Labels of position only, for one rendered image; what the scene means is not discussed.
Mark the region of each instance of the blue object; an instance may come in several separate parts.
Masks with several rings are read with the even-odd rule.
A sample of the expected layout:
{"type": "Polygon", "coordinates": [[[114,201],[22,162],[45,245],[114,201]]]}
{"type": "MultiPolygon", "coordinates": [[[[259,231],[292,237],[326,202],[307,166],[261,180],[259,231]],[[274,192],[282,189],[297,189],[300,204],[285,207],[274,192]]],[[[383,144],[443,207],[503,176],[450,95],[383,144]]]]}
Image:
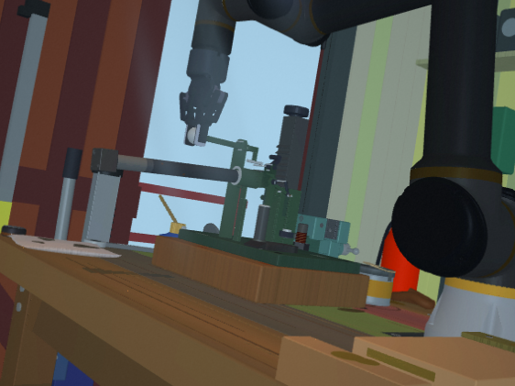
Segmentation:
{"type": "Polygon", "coordinates": [[[58,353],[52,386],[93,386],[93,380],[58,353]]]}

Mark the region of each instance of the wooden base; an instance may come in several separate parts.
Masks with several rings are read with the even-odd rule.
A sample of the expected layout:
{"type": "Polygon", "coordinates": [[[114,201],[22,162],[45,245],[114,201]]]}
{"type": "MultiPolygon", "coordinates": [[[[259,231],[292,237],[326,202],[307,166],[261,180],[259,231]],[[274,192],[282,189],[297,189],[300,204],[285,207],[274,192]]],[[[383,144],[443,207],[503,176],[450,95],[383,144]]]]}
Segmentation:
{"type": "Polygon", "coordinates": [[[254,303],[365,307],[368,276],[272,266],[173,237],[156,237],[154,266],[254,303]]]}

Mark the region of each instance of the red cylinder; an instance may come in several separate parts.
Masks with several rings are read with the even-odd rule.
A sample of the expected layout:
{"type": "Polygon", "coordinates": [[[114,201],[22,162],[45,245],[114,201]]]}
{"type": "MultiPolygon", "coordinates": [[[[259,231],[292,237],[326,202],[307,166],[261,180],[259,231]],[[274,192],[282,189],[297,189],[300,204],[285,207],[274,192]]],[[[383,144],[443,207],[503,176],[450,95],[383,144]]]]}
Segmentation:
{"type": "Polygon", "coordinates": [[[417,290],[421,271],[402,255],[395,243],[391,229],[385,239],[381,266],[385,269],[395,270],[393,292],[407,292],[409,289],[417,290]]]}

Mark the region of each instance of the green and beige striped wall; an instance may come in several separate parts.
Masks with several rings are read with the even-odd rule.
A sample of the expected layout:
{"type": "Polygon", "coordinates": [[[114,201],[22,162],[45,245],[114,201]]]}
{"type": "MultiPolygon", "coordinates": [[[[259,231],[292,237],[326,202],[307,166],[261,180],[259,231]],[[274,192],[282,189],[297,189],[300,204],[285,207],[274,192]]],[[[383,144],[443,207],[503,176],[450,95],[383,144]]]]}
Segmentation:
{"type": "MultiPolygon", "coordinates": [[[[499,12],[515,0],[499,0],[499,12]]],[[[431,7],[357,28],[327,217],[351,224],[356,260],[375,262],[391,210],[422,157],[431,7]]],[[[515,109],[515,72],[496,73],[494,106],[515,109]]],[[[515,188],[515,176],[504,176],[515,188]]],[[[439,279],[421,273],[436,298],[439,279]]]]}

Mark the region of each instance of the yellow stick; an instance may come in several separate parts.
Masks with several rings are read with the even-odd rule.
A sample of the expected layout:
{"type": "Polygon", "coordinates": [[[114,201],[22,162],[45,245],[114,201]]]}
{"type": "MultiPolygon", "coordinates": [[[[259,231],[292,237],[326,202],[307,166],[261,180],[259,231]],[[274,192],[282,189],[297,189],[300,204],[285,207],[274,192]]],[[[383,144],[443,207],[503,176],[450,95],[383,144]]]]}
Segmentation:
{"type": "Polygon", "coordinates": [[[168,214],[170,215],[171,219],[173,220],[174,223],[178,223],[177,219],[175,218],[175,215],[173,215],[173,213],[171,212],[170,208],[168,207],[168,205],[166,204],[166,201],[165,199],[163,198],[163,196],[160,194],[159,195],[159,199],[161,200],[161,202],[164,204],[165,208],[166,208],[166,211],[168,211],[168,214]]]}

